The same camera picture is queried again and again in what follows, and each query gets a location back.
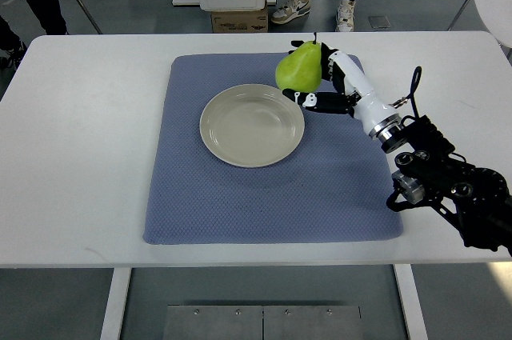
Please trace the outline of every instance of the white table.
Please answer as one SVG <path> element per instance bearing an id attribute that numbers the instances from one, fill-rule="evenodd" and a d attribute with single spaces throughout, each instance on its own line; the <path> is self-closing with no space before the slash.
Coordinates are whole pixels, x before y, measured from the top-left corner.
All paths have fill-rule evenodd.
<path id="1" fill-rule="evenodd" d="M 0 102 L 0 266 L 114 267 L 119 270 L 114 281 L 122 282 L 113 282 L 111 293 L 123 296 L 129 269 L 141 266 L 508 260 L 504 249 L 465 248 L 458 232 L 430 209 L 402 212 L 403 235 L 381 242 L 152 246 L 142 240 L 172 61 L 185 54 L 283 52 L 291 40 L 312 37 L 103 35 L 33 41 Z M 325 33 L 318 40 L 359 56 L 385 102 L 408 94 L 414 68 L 422 66 L 420 113 L 469 162 L 512 181 L 512 160 L 502 153 L 512 143 L 512 68 L 490 34 Z M 409 114 L 410 107 L 400 112 Z M 388 159 L 394 170 L 393 156 Z M 407 278 L 410 268 L 398 268 L 398 274 L 404 270 Z M 118 306 L 109 306 L 107 316 L 119 313 Z"/>

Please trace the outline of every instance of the sneaker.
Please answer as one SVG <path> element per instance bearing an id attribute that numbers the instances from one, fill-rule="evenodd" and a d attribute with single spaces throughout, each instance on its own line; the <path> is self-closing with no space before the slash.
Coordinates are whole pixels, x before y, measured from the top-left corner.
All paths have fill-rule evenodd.
<path id="1" fill-rule="evenodd" d="M 300 18 L 310 12 L 310 0 L 287 0 L 285 4 L 279 7 L 270 20 L 275 24 L 286 24 L 294 18 Z"/>
<path id="2" fill-rule="evenodd" d="M 336 13 L 336 32 L 354 31 L 354 6 L 355 2 L 341 0 Z"/>
<path id="3" fill-rule="evenodd" d="M 23 56 L 25 56 L 25 52 L 25 43 L 19 42 L 19 46 L 7 51 L 9 57 L 0 58 L 0 68 L 11 68 L 13 66 L 14 70 L 17 70 L 19 65 L 22 63 L 22 59 Z"/>

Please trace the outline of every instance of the white chair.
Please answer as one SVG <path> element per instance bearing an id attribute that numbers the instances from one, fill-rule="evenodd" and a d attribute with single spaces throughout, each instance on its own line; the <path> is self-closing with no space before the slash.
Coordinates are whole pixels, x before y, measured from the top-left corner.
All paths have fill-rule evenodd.
<path id="1" fill-rule="evenodd" d="M 465 0 L 447 30 L 451 30 L 470 0 Z M 474 0 L 478 15 L 499 44 L 512 54 L 512 0 Z"/>

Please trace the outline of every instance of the white plate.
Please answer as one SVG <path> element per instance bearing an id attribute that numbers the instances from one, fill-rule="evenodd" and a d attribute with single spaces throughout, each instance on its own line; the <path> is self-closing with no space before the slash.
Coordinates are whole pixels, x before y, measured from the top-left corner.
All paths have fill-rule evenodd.
<path id="1" fill-rule="evenodd" d="M 255 168 L 294 151 L 304 133 L 304 116 L 278 88 L 244 84 L 212 98 L 199 129 L 212 154 L 234 166 Z"/>

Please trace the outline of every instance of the green pear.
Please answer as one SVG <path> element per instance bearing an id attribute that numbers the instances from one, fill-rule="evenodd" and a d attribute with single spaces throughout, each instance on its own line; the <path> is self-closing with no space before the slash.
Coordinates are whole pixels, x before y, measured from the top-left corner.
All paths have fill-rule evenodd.
<path id="1" fill-rule="evenodd" d="M 281 60 L 275 70 L 275 82 L 279 89 L 315 92 L 322 81 L 321 48 L 319 42 L 305 42 Z"/>

